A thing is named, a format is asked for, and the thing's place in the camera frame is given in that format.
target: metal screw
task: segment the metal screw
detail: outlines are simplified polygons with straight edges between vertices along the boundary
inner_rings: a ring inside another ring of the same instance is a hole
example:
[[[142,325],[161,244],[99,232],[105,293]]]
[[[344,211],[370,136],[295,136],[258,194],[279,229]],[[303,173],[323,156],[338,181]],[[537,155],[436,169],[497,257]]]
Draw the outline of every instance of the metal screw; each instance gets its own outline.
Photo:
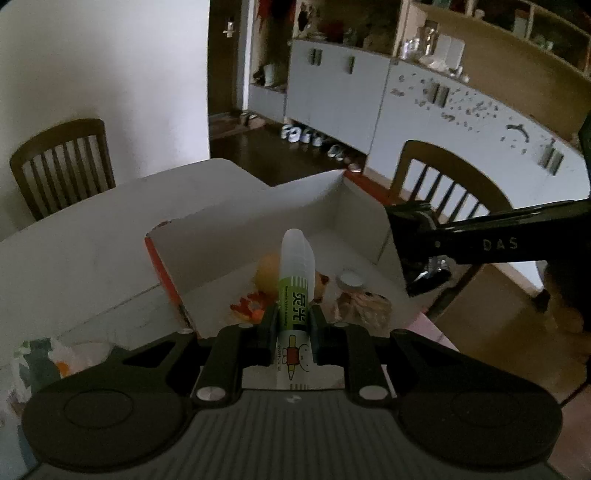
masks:
[[[226,391],[221,387],[203,387],[197,390],[197,398],[203,401],[218,401],[226,396]]]
[[[388,390],[379,385],[367,385],[359,389],[359,396],[365,400],[383,400],[388,396]]]

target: green label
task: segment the green label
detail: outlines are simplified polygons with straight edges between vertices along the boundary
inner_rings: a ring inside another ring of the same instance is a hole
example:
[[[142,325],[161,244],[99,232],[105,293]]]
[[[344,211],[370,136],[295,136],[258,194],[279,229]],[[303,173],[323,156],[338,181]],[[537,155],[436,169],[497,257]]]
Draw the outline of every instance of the green label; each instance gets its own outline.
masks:
[[[293,330],[294,325],[308,322],[308,281],[301,277],[286,277],[279,281],[280,329]]]

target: chair backrest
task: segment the chair backrest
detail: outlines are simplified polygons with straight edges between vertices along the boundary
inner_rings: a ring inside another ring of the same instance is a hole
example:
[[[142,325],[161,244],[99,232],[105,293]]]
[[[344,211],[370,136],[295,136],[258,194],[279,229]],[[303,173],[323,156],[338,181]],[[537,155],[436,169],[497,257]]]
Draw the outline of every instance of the chair backrest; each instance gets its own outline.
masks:
[[[430,202],[441,223],[512,209],[482,172],[449,150],[418,140],[402,148],[389,199]]]
[[[10,168],[36,220],[115,187],[105,124],[96,118],[34,136],[12,155]]]

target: ribbed gray surface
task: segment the ribbed gray surface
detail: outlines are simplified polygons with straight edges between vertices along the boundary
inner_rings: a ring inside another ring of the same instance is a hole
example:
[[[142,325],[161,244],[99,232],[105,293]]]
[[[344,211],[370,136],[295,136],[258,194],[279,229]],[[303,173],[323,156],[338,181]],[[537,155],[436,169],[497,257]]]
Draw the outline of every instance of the ribbed gray surface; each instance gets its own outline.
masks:
[[[352,404],[343,391],[245,391],[232,407],[200,412],[169,451],[131,469],[88,475],[41,465],[31,480],[556,480],[540,464],[476,473],[410,443],[391,414]]]

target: white tabletop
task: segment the white tabletop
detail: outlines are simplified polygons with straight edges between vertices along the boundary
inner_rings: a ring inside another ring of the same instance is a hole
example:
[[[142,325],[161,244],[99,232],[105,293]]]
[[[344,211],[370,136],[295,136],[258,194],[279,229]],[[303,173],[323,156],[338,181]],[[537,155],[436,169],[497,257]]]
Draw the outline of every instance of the white tabletop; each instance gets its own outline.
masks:
[[[144,236],[268,188],[228,160],[174,168],[57,212],[0,242],[0,365],[26,339],[57,336],[154,288]]]

